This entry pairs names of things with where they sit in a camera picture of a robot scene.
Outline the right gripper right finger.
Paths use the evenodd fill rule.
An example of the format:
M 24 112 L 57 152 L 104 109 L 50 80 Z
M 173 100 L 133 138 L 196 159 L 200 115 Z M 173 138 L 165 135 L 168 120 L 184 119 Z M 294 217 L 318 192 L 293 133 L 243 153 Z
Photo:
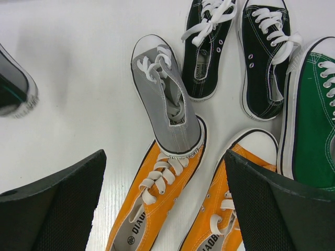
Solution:
M 225 153 L 246 250 L 334 250 L 334 192 L 303 185 Z

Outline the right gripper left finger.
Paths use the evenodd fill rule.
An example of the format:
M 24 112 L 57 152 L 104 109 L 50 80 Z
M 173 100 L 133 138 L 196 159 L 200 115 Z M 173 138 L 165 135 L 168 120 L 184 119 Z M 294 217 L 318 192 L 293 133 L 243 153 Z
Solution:
M 98 150 L 1 194 L 1 250 L 85 250 L 106 168 Z

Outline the grey sneaker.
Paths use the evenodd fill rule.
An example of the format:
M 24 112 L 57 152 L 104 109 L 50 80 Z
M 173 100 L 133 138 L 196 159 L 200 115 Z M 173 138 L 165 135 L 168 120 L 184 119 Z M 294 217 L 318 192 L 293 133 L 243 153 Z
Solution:
M 1 117 L 24 117 L 33 111 L 38 101 L 34 79 L 1 47 Z
M 170 158 L 193 158 L 205 142 L 205 124 L 195 114 L 172 48 L 157 35 L 140 38 L 131 73 L 161 151 Z

